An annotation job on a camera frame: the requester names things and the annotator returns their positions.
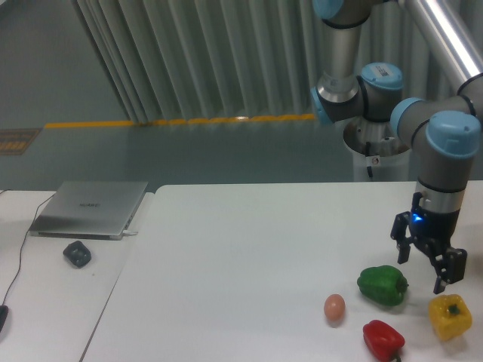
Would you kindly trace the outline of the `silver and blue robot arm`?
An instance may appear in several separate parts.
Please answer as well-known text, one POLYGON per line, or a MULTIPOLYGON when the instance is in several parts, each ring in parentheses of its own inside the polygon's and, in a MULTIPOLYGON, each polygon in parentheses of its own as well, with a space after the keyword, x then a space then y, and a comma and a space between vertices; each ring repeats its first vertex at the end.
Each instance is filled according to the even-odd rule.
POLYGON ((459 14, 447 1, 402 1, 455 95, 442 101, 403 99, 399 70, 372 63, 355 75, 362 25, 373 1, 315 1, 328 31, 329 56, 312 89, 315 116, 323 124, 353 117, 388 124, 421 161, 411 209, 395 217, 391 236, 398 262, 412 247, 435 269, 435 293, 461 281, 467 253, 451 245, 472 163, 482 134, 482 55, 459 14))

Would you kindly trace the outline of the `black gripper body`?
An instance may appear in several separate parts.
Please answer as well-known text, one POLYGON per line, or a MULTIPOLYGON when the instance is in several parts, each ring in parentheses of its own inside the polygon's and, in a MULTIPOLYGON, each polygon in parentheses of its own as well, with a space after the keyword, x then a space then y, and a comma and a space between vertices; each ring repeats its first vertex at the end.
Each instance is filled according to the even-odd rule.
POLYGON ((438 213, 423 207, 423 193, 415 192, 411 205, 411 236, 416 248, 427 256, 444 256, 451 248, 459 210, 438 213))

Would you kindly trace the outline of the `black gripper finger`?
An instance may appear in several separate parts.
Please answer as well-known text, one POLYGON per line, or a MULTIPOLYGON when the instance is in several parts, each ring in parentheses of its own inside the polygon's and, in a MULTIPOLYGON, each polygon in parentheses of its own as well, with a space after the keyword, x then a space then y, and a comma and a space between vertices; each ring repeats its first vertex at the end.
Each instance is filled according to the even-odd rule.
POLYGON ((442 253, 432 256, 430 262, 436 273, 433 293, 443 293, 447 285, 463 280, 466 261, 467 252, 460 248, 448 247, 442 253))
POLYGON ((395 216, 390 232, 390 237, 396 242, 398 250, 398 264, 404 264, 408 261, 411 251, 412 236, 406 235, 408 230, 411 213, 406 211, 395 216))

